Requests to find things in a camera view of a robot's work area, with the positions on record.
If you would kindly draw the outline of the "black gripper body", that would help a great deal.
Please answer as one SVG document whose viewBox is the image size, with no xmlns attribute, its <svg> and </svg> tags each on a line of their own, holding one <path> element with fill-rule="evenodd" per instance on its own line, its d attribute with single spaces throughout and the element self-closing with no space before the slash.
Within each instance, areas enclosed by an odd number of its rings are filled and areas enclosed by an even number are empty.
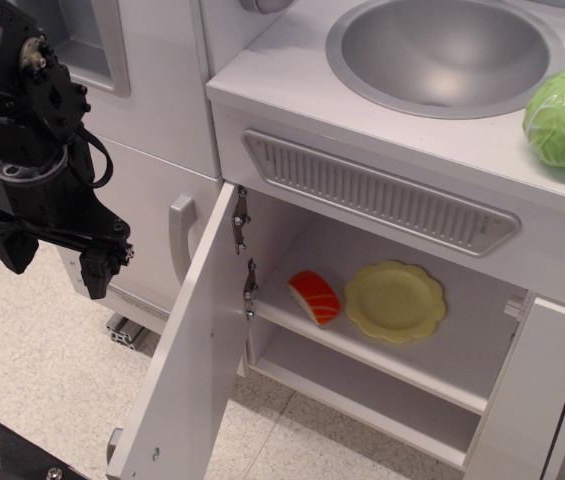
<svg viewBox="0 0 565 480">
<path fill-rule="evenodd" d="M 107 158 L 104 174 L 95 178 L 87 146 L 63 147 L 40 168 L 0 160 L 0 211 L 38 241 L 78 252 L 114 247 L 127 263 L 133 256 L 130 227 L 95 195 L 112 174 Z"/>
</svg>

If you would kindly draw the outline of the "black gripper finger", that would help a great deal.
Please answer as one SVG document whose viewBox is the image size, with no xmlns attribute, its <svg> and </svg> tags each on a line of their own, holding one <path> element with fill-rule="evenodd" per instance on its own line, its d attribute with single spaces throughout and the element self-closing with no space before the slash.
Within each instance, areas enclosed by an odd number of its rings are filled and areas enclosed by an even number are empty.
<svg viewBox="0 0 565 480">
<path fill-rule="evenodd" d="M 108 285 L 123 265 L 120 250 L 114 247 L 89 247 L 79 257 L 81 277 L 92 300 L 106 297 Z"/>
<path fill-rule="evenodd" d="M 7 269 L 22 274 L 35 257 L 39 241 L 23 231 L 9 216 L 0 211 L 0 261 Z"/>
</svg>

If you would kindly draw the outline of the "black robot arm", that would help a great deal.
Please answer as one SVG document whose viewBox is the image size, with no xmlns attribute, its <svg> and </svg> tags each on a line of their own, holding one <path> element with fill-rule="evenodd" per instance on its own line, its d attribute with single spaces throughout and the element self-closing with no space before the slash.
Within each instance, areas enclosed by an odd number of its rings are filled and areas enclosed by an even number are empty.
<svg viewBox="0 0 565 480">
<path fill-rule="evenodd" d="M 89 296 L 102 299 L 133 247 L 95 194 L 113 163 L 96 174 L 91 151 L 106 148 L 82 121 L 86 94 L 36 21 L 0 1 L 0 260 L 21 274 L 40 242 L 74 250 Z"/>
</svg>

